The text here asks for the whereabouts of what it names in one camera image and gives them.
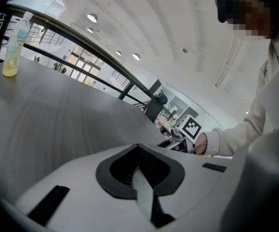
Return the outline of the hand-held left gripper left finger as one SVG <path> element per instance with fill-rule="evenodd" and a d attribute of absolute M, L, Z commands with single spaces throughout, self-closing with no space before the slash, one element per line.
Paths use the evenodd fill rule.
<path fill-rule="evenodd" d="M 138 144 L 133 144 L 103 160 L 95 172 L 100 187 L 114 198 L 136 200 L 137 191 L 132 181 L 139 165 L 138 156 Z"/>

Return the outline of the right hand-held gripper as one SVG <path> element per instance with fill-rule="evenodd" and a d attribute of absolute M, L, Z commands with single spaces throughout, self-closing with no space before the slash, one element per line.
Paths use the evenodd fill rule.
<path fill-rule="evenodd" d="M 195 141 L 201 129 L 201 125 L 191 115 L 185 115 L 175 127 L 170 128 L 171 137 L 158 144 L 158 147 L 194 154 Z"/>

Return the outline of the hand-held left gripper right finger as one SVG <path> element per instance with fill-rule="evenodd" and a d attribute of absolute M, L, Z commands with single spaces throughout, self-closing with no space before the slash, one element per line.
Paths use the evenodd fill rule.
<path fill-rule="evenodd" d="M 144 207 L 150 222 L 160 228 L 175 218 L 165 213 L 159 200 L 162 196 L 172 195 L 182 184 L 185 178 L 183 166 L 176 160 L 169 158 L 151 148 L 138 145 L 138 167 L 148 183 L 149 198 L 144 198 Z"/>

